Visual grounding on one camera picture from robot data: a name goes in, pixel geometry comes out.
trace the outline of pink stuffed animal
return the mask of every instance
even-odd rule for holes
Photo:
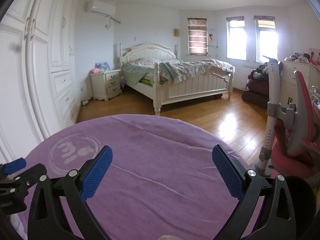
[[[99,72],[101,72],[101,69],[99,69],[99,68],[93,68],[92,70],[90,70],[92,73],[99,73]]]

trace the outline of wooden floor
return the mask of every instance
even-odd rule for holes
[[[267,124],[266,110],[241,99],[241,90],[231,98],[198,98],[161,108],[161,116],[201,127],[229,144],[248,163],[258,158]],[[93,101],[82,107],[78,122],[114,114],[154,114],[152,100],[125,87],[122,95],[107,102]]]

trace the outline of purple fabric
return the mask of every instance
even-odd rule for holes
[[[61,177],[108,145],[113,162],[87,203],[113,240],[157,240],[162,235],[211,240],[237,204],[212,162],[212,148],[219,143],[248,168],[230,146],[201,128],[127,114],[66,128],[36,147],[26,161],[27,168],[43,163],[50,178]],[[25,198],[28,207],[33,191]],[[25,228],[28,213],[29,208],[19,214]],[[70,211],[66,214],[81,236]]]

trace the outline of bedpost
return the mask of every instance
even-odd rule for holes
[[[159,65],[155,63],[155,77],[153,84],[153,107],[155,108],[156,115],[160,115],[161,109],[161,87],[160,87],[160,75],[159,75]]]
[[[120,56],[119,56],[120,69],[122,70],[122,67],[123,67],[123,58],[122,58],[122,45],[121,45],[121,43],[119,44],[119,47],[120,47]]]
[[[179,59],[179,47],[178,46],[179,46],[178,44],[174,46],[174,54],[176,56],[176,59]]]
[[[230,99],[231,97],[231,93],[232,93],[232,81],[233,81],[233,72],[230,73],[230,80],[229,80],[229,84],[228,84],[228,99]]]

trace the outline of air conditioner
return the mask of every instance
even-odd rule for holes
[[[116,14],[116,7],[110,3],[91,0],[88,2],[87,12],[100,14],[104,17],[113,17]]]

